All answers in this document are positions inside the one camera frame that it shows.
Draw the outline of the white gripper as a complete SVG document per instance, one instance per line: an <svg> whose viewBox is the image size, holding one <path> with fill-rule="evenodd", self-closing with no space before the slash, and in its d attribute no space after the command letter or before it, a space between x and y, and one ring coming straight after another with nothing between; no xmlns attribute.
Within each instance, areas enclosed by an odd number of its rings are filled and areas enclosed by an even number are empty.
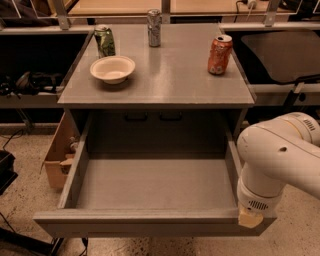
<svg viewBox="0 0 320 256"><path fill-rule="evenodd" d="M280 202L282 195L276 197L256 195L244 185L242 179L239 179L237 197L242 204L239 205L238 224L246 228L255 228L262 223L264 219L262 214L272 212Z"/></svg>

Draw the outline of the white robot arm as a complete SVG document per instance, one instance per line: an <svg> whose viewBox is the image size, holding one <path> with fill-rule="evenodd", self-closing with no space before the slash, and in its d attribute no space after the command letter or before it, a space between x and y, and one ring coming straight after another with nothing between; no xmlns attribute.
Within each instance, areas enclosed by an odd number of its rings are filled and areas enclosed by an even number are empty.
<svg viewBox="0 0 320 256"><path fill-rule="evenodd" d="M320 198L320 125L292 112L251 125L237 139L244 165L237 184L238 223L255 228L270 216L286 185Z"/></svg>

